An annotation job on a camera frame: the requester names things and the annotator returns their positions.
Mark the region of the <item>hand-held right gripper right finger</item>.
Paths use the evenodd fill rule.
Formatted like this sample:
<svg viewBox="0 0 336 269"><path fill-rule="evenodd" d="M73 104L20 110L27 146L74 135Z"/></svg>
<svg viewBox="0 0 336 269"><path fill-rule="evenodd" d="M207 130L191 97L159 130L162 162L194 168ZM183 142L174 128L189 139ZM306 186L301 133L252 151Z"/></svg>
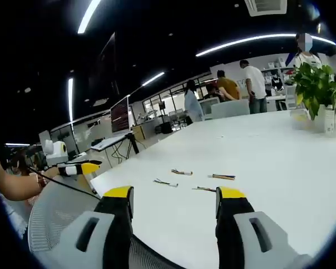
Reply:
<svg viewBox="0 0 336 269"><path fill-rule="evenodd" d="M287 233L268 215L255 211L239 190L216 188L219 268L308 268L312 258L297 253Z"/></svg>

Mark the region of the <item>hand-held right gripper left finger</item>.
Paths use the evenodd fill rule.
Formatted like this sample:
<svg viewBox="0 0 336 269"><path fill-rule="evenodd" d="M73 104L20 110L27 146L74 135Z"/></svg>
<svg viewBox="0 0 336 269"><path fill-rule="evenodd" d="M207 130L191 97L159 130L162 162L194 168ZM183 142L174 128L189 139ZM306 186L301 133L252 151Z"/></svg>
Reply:
<svg viewBox="0 0 336 269"><path fill-rule="evenodd" d="M128 268L133 235L134 187L113 188L93 211L85 211L61 233L53 248L59 268Z"/></svg>

